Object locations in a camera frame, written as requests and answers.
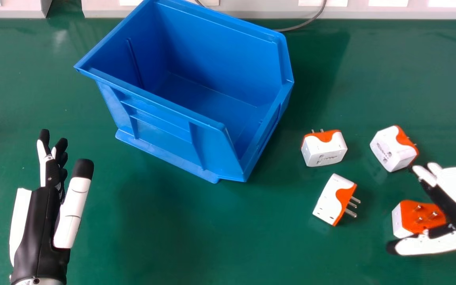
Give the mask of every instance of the bin bottom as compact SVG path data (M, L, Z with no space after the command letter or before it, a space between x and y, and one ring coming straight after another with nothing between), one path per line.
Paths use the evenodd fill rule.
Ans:
M208 170L202 170L200 166L182 159L179 156L176 156L170 152L167 152L163 150L162 148L158 148L157 146L154 146L152 144L149 144L146 141L143 141L141 139L135 139L134 136L129 135L126 132L123 132L121 130L118 130L116 133L116 139L125 142L126 144L129 144L130 146L134 146L140 150L143 150L149 154L154 155L155 157L158 157L159 159L163 159L164 161L171 163L179 168L182 168L198 177L201 177L208 182L211 183L217 183L219 182L219 175L216 175L215 173L208 171Z
M170 74L153 93L223 123L236 148L239 139L244 142L252 139L262 116L266 113L262 108L209 89L177 74ZM239 158L244 151L245 149L237 149Z

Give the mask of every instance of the metal prong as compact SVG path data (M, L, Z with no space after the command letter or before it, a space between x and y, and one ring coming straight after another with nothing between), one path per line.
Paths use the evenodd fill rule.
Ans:
M355 198L355 197L351 197L351 200L353 200L353 201L357 202L358 204L360 204L360 203L362 202L362 201L358 200L358 199L357 199L357 198Z
M437 218L437 216L439 215L438 212L436 211L433 211L431 215L429 215L429 220L432 220L432 219L435 219Z
M344 213L352 216L353 218L356 218L356 216L357 216L355 212L353 212L353 211L351 211L349 209L344 210Z

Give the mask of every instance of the storage bin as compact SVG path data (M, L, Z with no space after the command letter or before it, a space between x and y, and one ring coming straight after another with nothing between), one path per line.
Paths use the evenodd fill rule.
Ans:
M183 0L145 0L75 68L116 138L210 182L245 182L286 109L278 32Z

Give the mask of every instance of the wire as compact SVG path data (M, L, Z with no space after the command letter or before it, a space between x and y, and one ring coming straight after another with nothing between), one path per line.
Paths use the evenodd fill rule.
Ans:
M200 2L200 0L195 0L195 2L202 6L202 7L205 7L205 5L203 5L203 3ZM312 21L318 19L318 17L321 15L321 13L324 11L325 7L326 7L326 2L327 0L323 0L323 3L321 4L321 8L320 8L320 11L318 11L318 13L316 13L312 18L310 18L309 20L305 21L304 23L302 24L298 24L296 26L293 26L293 27L289 27L289 28L283 28L283 29L276 29L275 31L278 31L278 32L286 32L286 31L292 31L292 30L297 30L297 29L300 29L302 27L305 27L306 25L309 25Z

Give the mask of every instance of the robotic arm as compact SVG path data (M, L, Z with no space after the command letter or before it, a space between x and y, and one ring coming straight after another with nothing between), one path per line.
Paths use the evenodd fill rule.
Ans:
M65 285L70 249L80 226L94 172L88 159L76 161L65 195L68 142L49 148L49 131L36 142L40 159L40 188L17 190L9 235L13 266L11 285Z
M411 170L434 204L445 213L448 223L391 241L387 244L387 251L407 256L456 250L456 167L443 169L439 164L429 163L427 168L415 165Z

